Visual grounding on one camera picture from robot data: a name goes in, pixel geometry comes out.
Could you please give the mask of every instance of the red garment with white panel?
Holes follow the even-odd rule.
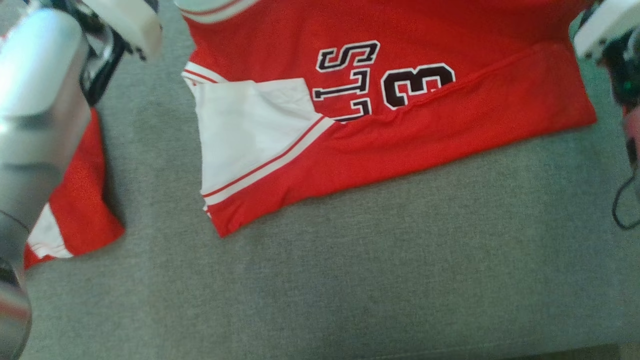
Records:
[[[222,235],[309,197],[595,122],[585,0],[178,0]]]
[[[92,119],[67,172],[29,235],[25,267],[98,250],[124,232],[102,200],[105,163],[98,114]]]

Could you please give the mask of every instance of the red fabric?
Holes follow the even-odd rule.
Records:
[[[304,78],[309,89],[348,85],[357,67],[316,69],[319,52],[371,40],[366,95],[314,101],[331,118],[367,96],[372,115],[336,123],[295,160],[208,207],[218,232],[308,197],[383,181],[534,136],[586,126],[595,111],[568,39],[585,0],[261,0],[215,24],[187,19],[191,61],[229,81]],[[394,69],[444,63],[456,81],[385,105]]]
[[[104,181],[99,116],[92,110],[92,120],[63,181],[49,198],[65,247],[74,256],[100,249],[124,233],[102,200]],[[28,246],[24,258],[26,268],[54,259],[50,256],[39,259]]]

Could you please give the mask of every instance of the white robot part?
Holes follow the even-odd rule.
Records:
[[[160,55],[162,27],[144,0],[83,0],[107,25],[147,60]]]
[[[574,38],[579,58],[599,60],[607,44],[640,26],[640,0],[605,0]]]

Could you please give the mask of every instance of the black cable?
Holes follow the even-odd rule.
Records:
[[[618,216],[618,205],[620,204],[620,198],[622,198],[622,195],[624,194],[625,190],[627,190],[627,188],[629,188],[631,184],[633,184],[633,182],[636,180],[637,175],[638,175],[638,167],[635,167],[633,176],[624,185],[622,185],[622,187],[620,187],[620,189],[616,194],[616,198],[613,200],[613,208],[612,208],[613,220],[615,220],[616,224],[618,225],[618,227],[620,227],[620,229],[625,231],[633,230],[636,227],[640,226],[640,220],[638,220],[637,222],[634,222],[633,224],[625,225],[623,224],[623,222],[620,220],[620,217]]]

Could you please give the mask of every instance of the gray fabric surface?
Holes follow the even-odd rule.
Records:
[[[0,6],[6,28],[15,14]],[[640,234],[604,71],[599,124],[302,202],[220,240],[202,212],[193,44],[127,59],[99,106],[116,244],[28,274],[24,359],[495,359],[640,340]]]

